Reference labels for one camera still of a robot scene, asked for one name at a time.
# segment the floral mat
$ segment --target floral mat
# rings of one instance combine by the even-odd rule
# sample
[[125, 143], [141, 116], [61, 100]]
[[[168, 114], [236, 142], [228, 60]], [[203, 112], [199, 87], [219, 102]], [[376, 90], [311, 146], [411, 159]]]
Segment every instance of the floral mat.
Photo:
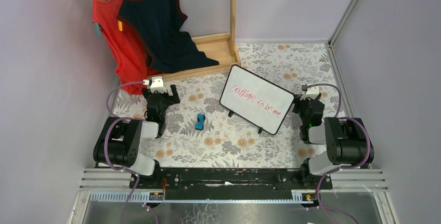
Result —
[[[242, 67], [293, 93], [301, 93], [306, 83], [335, 84], [324, 44], [238, 44], [238, 50]], [[227, 75], [166, 82], [176, 85], [181, 103], [168, 108], [162, 137], [142, 139], [139, 151], [163, 167], [298, 168], [307, 157], [326, 150], [300, 140], [301, 121], [292, 108], [274, 136], [258, 134], [256, 126], [237, 115], [228, 117], [219, 104]], [[320, 91], [323, 116], [333, 116], [338, 93], [327, 87]], [[116, 115], [142, 118], [145, 110], [143, 96], [119, 91]], [[198, 113], [206, 116], [201, 131], [194, 128]]]

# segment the glass panel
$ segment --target glass panel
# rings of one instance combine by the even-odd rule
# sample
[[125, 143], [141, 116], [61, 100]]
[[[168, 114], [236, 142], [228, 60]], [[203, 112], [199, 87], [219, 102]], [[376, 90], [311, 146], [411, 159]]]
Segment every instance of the glass panel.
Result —
[[[353, 215], [360, 223], [381, 223], [374, 198], [369, 193], [322, 193], [325, 206], [339, 208]], [[123, 203], [90, 202], [85, 224], [119, 224]], [[332, 223], [320, 210], [303, 210], [299, 204], [188, 204], [163, 203], [155, 209], [159, 223]], [[153, 213], [140, 203], [129, 203], [125, 223], [155, 223]], [[328, 211], [340, 224], [353, 224], [349, 217]]]

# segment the wooden shelf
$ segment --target wooden shelf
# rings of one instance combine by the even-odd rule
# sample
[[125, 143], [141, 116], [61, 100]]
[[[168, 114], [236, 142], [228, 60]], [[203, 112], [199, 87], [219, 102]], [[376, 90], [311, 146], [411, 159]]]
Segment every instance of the wooden shelf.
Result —
[[236, 0], [230, 0], [230, 32], [194, 37], [193, 41], [207, 57], [219, 61], [219, 65], [181, 71], [172, 74], [158, 74], [164, 81], [182, 80], [216, 73], [228, 72], [232, 65], [240, 65], [239, 53], [235, 42], [236, 32]]
[[240, 65], [240, 57], [235, 44], [232, 47], [233, 55], [230, 52], [230, 33], [194, 37], [193, 41], [198, 49], [203, 51], [208, 58], [219, 61], [219, 65], [155, 76], [162, 76], [164, 81], [182, 80], [190, 77], [228, 72], [232, 65]]

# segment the white wall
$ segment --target white wall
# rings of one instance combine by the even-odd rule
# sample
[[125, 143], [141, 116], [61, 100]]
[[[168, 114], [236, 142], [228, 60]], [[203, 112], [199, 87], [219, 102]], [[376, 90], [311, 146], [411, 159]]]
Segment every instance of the white wall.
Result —
[[116, 65], [92, 0], [0, 4], [0, 223], [65, 223]]
[[335, 52], [401, 224], [439, 223], [441, 0], [360, 0]]
[[[192, 36], [229, 32], [229, 0], [180, 0]], [[323, 41], [351, 0], [237, 0], [239, 42]]]

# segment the red handwritten text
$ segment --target red handwritten text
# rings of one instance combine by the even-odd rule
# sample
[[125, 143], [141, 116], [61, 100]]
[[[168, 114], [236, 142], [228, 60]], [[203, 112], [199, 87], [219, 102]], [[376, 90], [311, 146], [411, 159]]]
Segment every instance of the red handwritten text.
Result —
[[[230, 91], [231, 91], [232, 93], [237, 93], [237, 94], [239, 95], [239, 97], [246, 98], [247, 100], [249, 100], [249, 101], [251, 101], [251, 102], [254, 102], [254, 99], [256, 99], [256, 95], [252, 94], [252, 93], [249, 92], [248, 90], [241, 89], [241, 88], [237, 87], [237, 85], [233, 86], [233, 87], [230, 89]], [[274, 107], [271, 106], [269, 103], [266, 103], [266, 105], [265, 105], [265, 102], [264, 102], [263, 100], [259, 100], [259, 101], [257, 102], [257, 106], [258, 106], [258, 107], [262, 107], [262, 108], [264, 108], [264, 110], [265, 110], [266, 112], [268, 112], [269, 114], [274, 114], [274, 115], [276, 115], [277, 117], [279, 117], [279, 115], [282, 114], [281, 112], [275, 110]]]
[[249, 100], [251, 102], [254, 102], [254, 99], [256, 99], [256, 96], [253, 95], [252, 93], [249, 93], [248, 90], [241, 90], [236, 85], [233, 86], [230, 91], [233, 92], [233, 93], [239, 94], [240, 97], [247, 98], [247, 100]]

